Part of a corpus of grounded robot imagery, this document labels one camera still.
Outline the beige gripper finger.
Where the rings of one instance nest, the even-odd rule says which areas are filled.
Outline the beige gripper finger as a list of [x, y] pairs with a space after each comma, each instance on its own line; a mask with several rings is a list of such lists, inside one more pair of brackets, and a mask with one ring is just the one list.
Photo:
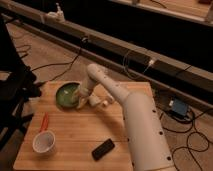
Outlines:
[[87, 103], [87, 101], [88, 101], [87, 98], [81, 97], [81, 98], [78, 100], [77, 109], [81, 109], [81, 108]]

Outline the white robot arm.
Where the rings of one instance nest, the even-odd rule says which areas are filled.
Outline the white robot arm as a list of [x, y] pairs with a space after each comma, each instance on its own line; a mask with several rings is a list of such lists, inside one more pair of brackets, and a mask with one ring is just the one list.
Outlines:
[[134, 171], [176, 171], [154, 100], [123, 87], [99, 65], [90, 64], [86, 71], [76, 93], [78, 107], [84, 106], [98, 84], [121, 105]]

